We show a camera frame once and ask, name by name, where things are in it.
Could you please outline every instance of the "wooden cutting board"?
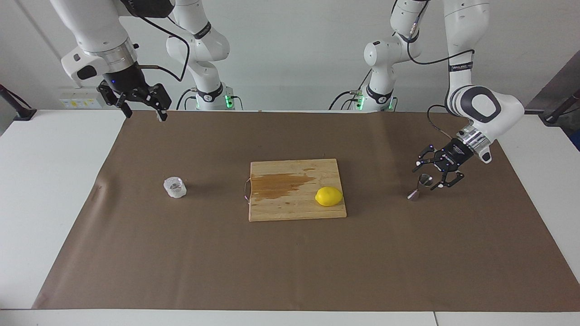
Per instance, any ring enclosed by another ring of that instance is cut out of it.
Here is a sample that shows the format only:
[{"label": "wooden cutting board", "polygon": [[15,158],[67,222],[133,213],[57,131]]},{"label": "wooden cutting board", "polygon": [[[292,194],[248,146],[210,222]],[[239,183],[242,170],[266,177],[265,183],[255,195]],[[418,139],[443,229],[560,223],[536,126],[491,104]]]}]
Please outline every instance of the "wooden cutting board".
[{"label": "wooden cutting board", "polygon": [[344,198],[332,207],[314,199],[322,187],[342,192],[335,158],[252,162],[250,185],[250,222],[346,217]]}]

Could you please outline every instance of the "wall outlet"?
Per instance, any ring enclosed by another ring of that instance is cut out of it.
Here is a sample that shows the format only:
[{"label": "wall outlet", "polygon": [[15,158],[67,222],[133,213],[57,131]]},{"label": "wall outlet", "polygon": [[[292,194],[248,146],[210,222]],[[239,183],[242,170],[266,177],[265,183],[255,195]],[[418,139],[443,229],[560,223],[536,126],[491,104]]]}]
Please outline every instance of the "wall outlet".
[{"label": "wall outlet", "polygon": [[59,99],[65,108],[103,108],[106,106],[99,92],[83,89],[62,93]]}]

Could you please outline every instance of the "black cable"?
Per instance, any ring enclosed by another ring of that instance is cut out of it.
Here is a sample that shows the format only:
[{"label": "black cable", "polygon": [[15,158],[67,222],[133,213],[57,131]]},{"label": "black cable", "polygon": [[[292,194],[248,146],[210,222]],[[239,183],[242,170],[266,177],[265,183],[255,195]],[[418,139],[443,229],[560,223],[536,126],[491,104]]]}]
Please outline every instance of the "black cable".
[{"label": "black cable", "polygon": [[167,16],[167,19],[169,19],[169,21],[170,21],[170,22],[172,22],[172,23],[173,23],[173,25],[175,25],[175,26],[179,27],[180,29],[182,29],[182,30],[184,30],[184,31],[187,31],[185,28],[183,28],[183,27],[179,26],[179,24],[177,24],[177,23],[176,23],[176,22],[175,22],[173,19],[171,19],[171,17]]},{"label": "black cable", "polygon": [[183,94],[179,97],[179,100],[177,101],[177,107],[175,108],[175,110],[179,110],[179,105],[181,104],[181,101],[183,100],[183,97],[185,96],[185,94],[192,92],[191,88],[188,88],[185,92],[183,92]]},{"label": "black cable", "polygon": [[449,138],[449,139],[452,139],[452,137],[451,137],[451,136],[450,136],[450,135],[449,135],[447,132],[444,132],[444,131],[443,131],[441,128],[437,127],[437,126],[436,126],[436,125],[433,123],[433,121],[431,121],[431,117],[429,116],[429,113],[431,112],[431,109],[432,109],[432,108],[434,108],[434,107],[442,107],[442,108],[445,108],[444,106],[442,106],[442,105],[439,105],[439,104],[434,104],[434,105],[430,106],[430,107],[427,109],[427,120],[429,120],[429,123],[431,124],[431,126],[433,126],[433,128],[435,128],[436,130],[440,131],[440,132],[441,132],[443,135],[446,135],[446,136],[447,136],[447,138]]},{"label": "black cable", "polygon": [[342,92],[342,93],[338,94],[338,96],[334,98],[334,100],[332,101],[332,103],[328,107],[328,110],[332,110],[334,103],[336,103],[336,101],[338,101],[338,99],[340,99],[342,96],[347,95],[349,93],[350,93],[350,91],[347,90],[346,92]]},{"label": "black cable", "polygon": [[395,11],[395,6],[397,5],[397,1],[395,0],[395,2],[393,2],[393,8],[391,9],[391,15],[393,15],[394,11]]},{"label": "black cable", "polygon": [[[427,5],[429,4],[429,2],[430,2],[430,1],[431,1],[431,0],[425,0],[425,5],[423,6],[423,8],[421,8],[421,11],[420,11],[420,12],[419,12],[419,14],[417,15],[417,19],[415,20],[415,22],[416,22],[416,23],[418,23],[418,22],[419,22],[419,19],[421,18],[421,15],[423,15],[423,12],[424,12],[424,11],[425,11],[425,9],[427,8]],[[407,55],[409,56],[409,59],[411,59],[411,61],[413,61],[414,63],[416,63],[416,64],[420,64],[420,65],[423,65],[423,66],[426,66],[426,65],[428,65],[428,64],[435,64],[435,63],[439,63],[439,62],[447,61],[447,60],[449,60],[449,59],[453,59],[453,58],[455,58],[455,57],[458,57],[458,56],[460,56],[460,55],[464,55],[465,53],[469,53],[469,52],[471,52],[471,53],[472,53],[472,55],[474,55],[474,54],[475,54],[475,50],[474,50],[474,49],[470,49],[470,50],[465,50],[465,51],[463,51],[463,52],[456,53],[456,54],[454,54],[454,55],[452,55],[452,56],[448,56],[448,57],[446,57],[446,58],[443,58],[443,59],[439,59],[439,60],[435,60],[435,61],[429,61],[429,62],[420,62],[420,61],[417,61],[417,60],[415,60],[415,58],[413,58],[413,57],[411,56],[411,50],[410,50],[410,46],[409,46],[409,45],[410,45],[410,43],[409,43],[409,42],[407,42]]]},{"label": "black cable", "polygon": [[[368,70],[367,75],[362,79],[363,81],[361,82],[361,84],[358,86],[357,90],[360,90],[363,87],[364,82],[367,80],[368,76],[371,74],[372,69]],[[346,108],[346,110],[350,110],[350,105],[353,104],[353,102],[349,102],[349,106]]]},{"label": "black cable", "polygon": [[[165,32],[165,33],[167,33],[167,34],[169,34],[169,35],[171,35],[171,36],[179,39],[183,43],[185,43],[185,46],[187,47],[187,54],[186,54],[186,57],[185,57],[185,62],[183,63],[183,70],[182,70],[181,77],[177,78],[177,75],[175,75],[174,73],[171,73],[171,75],[174,76],[175,79],[177,79],[177,81],[179,81],[179,82],[183,81],[183,77],[185,77],[185,72],[186,72],[186,69],[187,69],[187,63],[189,62],[189,54],[190,54],[190,51],[191,51],[191,49],[189,47],[189,43],[184,38],[182,38],[181,36],[175,34],[174,32],[171,32],[171,31],[168,31],[168,30],[164,29],[163,27],[161,27],[161,26],[153,23],[151,20],[149,20],[149,19],[147,19],[147,18],[145,18],[143,16],[138,16],[138,17],[141,18],[143,21],[145,21],[147,24],[149,24],[149,25],[157,28],[158,30],[163,31],[163,32]],[[159,68],[156,68],[156,69],[160,69],[160,70],[163,70],[166,73],[169,73],[169,70],[167,70],[167,69],[165,69],[163,67],[159,67]]]},{"label": "black cable", "polygon": [[23,99],[22,99],[22,97],[20,97],[20,96],[18,96],[17,94],[13,93],[13,92],[12,92],[10,89],[8,89],[8,88],[5,88],[5,87],[4,87],[4,89],[6,89],[6,91],[7,91],[7,92],[8,92],[10,95],[14,96],[14,97],[15,97],[15,98],[16,98],[18,101],[21,101],[22,103],[24,103],[24,105],[26,105],[28,108],[32,108],[30,105],[28,105],[28,103],[26,103],[26,101],[25,101],[25,100],[23,100]]},{"label": "black cable", "polygon": [[397,106],[398,106],[398,97],[397,96],[393,96],[393,98],[391,99],[391,103],[389,106],[393,105],[393,101],[395,102],[395,106],[393,107],[393,112],[397,112]]},{"label": "black cable", "polygon": [[356,102],[356,101],[358,101],[358,100],[356,100],[356,99],[348,99],[348,100],[346,100],[344,103],[342,103],[342,106],[340,107],[340,110],[342,111],[345,108],[345,104],[347,102]]},{"label": "black cable", "polygon": [[197,100],[197,98],[195,98],[195,96],[189,96],[188,98],[185,99],[185,102],[183,102],[183,109],[187,111],[187,100],[188,99],[195,99]]},{"label": "black cable", "polygon": [[242,111],[244,110],[244,104],[242,103],[242,99],[239,96],[232,96],[232,99],[238,99],[240,101],[240,106],[242,107]]},{"label": "black cable", "polygon": [[175,78],[177,81],[181,81],[181,80],[179,80],[179,77],[178,77],[176,74],[172,73],[171,71],[169,71],[169,70],[168,70],[168,69],[166,69],[166,68],[163,68],[163,67],[161,67],[161,66],[158,66],[158,65],[155,65],[155,64],[143,64],[143,65],[141,65],[141,64],[140,64],[140,65],[138,65],[137,67],[138,67],[139,69],[155,69],[155,70],[162,70],[162,71],[164,71],[164,72],[166,72],[166,73],[170,74],[171,76],[173,76],[173,77],[174,77],[174,78]]}]

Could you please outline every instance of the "black stand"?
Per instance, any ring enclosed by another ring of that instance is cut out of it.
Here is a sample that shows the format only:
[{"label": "black stand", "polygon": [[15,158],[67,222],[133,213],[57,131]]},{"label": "black stand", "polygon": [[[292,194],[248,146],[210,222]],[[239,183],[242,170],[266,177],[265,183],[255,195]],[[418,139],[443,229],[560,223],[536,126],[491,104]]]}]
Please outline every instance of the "black stand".
[{"label": "black stand", "polygon": [[10,95],[9,91],[0,84],[0,96],[2,96],[8,104],[10,104],[18,113],[17,116],[14,117],[14,121],[28,121],[32,119],[32,116],[36,113],[35,108],[25,108],[20,103],[18,103],[12,95]]},{"label": "black stand", "polygon": [[558,121],[558,118],[560,118],[562,114],[564,114],[571,106],[573,106],[577,102],[580,102],[580,89],[578,89],[576,93],[571,95],[564,103],[562,103],[562,105],[560,105],[557,109],[555,109],[554,112],[548,115],[540,114],[540,119],[546,126],[554,125]]}]

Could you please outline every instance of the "green indicator light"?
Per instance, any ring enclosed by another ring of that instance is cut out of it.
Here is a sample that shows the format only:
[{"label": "green indicator light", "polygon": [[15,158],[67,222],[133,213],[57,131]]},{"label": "green indicator light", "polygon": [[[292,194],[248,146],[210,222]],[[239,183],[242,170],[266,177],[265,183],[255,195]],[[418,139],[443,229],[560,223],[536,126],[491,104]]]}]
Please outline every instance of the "green indicator light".
[{"label": "green indicator light", "polygon": [[231,97],[226,95],[225,98],[226,98],[226,107],[227,108],[233,108],[234,107],[234,102],[231,101]]},{"label": "green indicator light", "polygon": [[364,96],[361,96],[361,98],[358,99],[357,108],[360,111],[362,111],[363,110],[363,105],[364,105]]},{"label": "green indicator light", "polygon": [[397,104],[398,104],[398,98],[395,96],[391,97],[391,102],[389,103],[389,107],[384,109],[384,111],[395,112],[395,110],[397,109]]}]

